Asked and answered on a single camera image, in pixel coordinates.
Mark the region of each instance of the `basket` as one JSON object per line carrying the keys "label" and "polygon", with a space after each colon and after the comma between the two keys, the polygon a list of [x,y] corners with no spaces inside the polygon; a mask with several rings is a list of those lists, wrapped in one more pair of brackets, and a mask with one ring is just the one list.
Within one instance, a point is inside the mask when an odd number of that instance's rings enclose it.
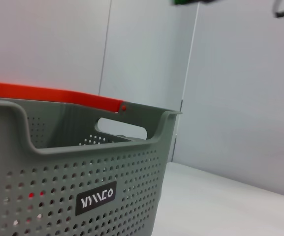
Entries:
{"label": "basket", "polygon": [[[0,83],[0,236],[150,236],[177,114]],[[147,139],[103,133],[100,118]]]}

